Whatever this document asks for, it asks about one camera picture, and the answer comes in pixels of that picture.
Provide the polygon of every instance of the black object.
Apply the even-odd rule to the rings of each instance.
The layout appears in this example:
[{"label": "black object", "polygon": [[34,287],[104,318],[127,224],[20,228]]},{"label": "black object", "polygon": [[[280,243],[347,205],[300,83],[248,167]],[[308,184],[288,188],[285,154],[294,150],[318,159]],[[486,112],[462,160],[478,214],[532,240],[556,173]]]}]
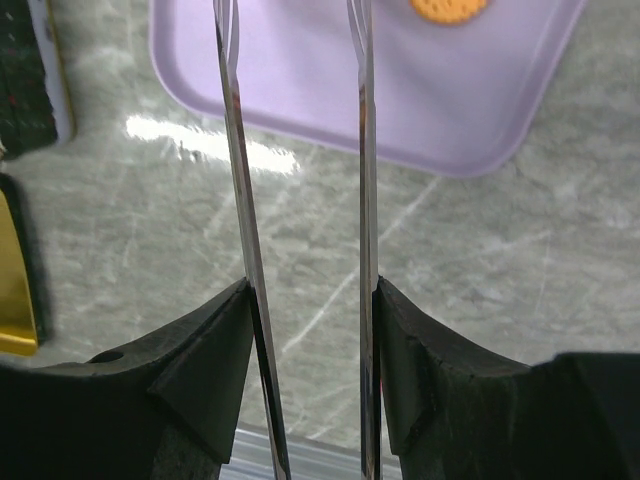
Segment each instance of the black object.
[{"label": "black object", "polygon": [[384,279],[376,295],[405,480],[640,479],[640,355],[570,353],[528,367],[438,323]]},{"label": "black object", "polygon": [[0,478],[217,478],[253,342],[247,288],[86,364],[0,366]]}]

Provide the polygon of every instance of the round biscuit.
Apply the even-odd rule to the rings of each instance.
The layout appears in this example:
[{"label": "round biscuit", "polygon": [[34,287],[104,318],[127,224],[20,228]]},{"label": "round biscuit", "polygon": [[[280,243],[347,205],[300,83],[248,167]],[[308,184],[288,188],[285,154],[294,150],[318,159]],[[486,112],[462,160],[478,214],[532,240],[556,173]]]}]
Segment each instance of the round biscuit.
[{"label": "round biscuit", "polygon": [[418,14],[431,22],[457,25],[485,9],[488,0],[410,0]]}]

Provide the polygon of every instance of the marble countertop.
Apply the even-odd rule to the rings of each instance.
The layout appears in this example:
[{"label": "marble countertop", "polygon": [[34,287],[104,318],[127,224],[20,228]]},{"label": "marble countertop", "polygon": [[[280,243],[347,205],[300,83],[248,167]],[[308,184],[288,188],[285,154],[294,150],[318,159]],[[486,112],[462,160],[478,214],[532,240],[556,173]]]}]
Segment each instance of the marble countertop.
[{"label": "marble countertop", "polygon": [[[0,166],[27,191],[49,277],[56,335],[34,366],[85,361],[243,276],[223,124],[156,79],[147,2],[53,3],[79,135]],[[380,164],[382,274],[516,360],[640,350],[638,25],[636,0],[589,4],[498,172]],[[248,139],[287,427],[358,448],[358,159]],[[242,420],[265,423],[255,361]]]}]

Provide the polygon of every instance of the lavender plastic tray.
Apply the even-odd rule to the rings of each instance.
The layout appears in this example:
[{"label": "lavender plastic tray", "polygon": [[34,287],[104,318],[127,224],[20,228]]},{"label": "lavender plastic tray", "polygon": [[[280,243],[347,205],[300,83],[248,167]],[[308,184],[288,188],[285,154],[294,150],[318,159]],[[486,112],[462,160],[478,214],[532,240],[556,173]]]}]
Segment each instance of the lavender plastic tray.
[{"label": "lavender plastic tray", "polygon": [[[466,177],[522,143],[587,0],[493,0],[458,27],[375,0],[378,155]],[[345,0],[240,0],[244,119],[358,149],[357,62]],[[151,0],[151,55],[185,107],[222,116],[211,0]]]}]

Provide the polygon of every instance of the dark green fabric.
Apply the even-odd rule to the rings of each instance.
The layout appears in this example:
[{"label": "dark green fabric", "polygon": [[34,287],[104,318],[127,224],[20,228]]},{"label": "dark green fabric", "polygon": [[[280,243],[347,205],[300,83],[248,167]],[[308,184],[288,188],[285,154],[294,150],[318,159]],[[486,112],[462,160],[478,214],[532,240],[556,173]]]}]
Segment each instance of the dark green fabric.
[{"label": "dark green fabric", "polygon": [[0,139],[4,159],[58,138],[26,0],[0,0]]}]

